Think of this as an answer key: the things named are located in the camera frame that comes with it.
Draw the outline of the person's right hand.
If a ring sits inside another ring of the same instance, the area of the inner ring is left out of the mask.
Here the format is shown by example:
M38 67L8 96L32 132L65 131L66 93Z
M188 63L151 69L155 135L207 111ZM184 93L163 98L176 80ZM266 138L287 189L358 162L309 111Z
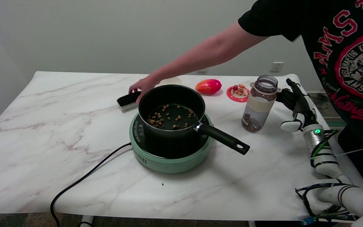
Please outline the person's right hand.
M140 79L135 84L131 85L129 87L129 93L140 91L140 95L138 96L136 103L139 104L140 99L143 97L143 95L148 92L149 90L153 89L155 86L157 86L161 82L161 79L156 78L153 75L149 75L143 79Z

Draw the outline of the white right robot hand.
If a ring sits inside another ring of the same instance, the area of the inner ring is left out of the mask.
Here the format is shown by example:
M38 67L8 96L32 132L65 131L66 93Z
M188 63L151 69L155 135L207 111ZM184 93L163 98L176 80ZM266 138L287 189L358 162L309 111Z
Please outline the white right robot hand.
M292 120L282 122L280 128L288 132L303 131L309 125L318 125L315 106L310 96L304 94L300 84L286 79L290 89L278 92L276 101L292 111Z

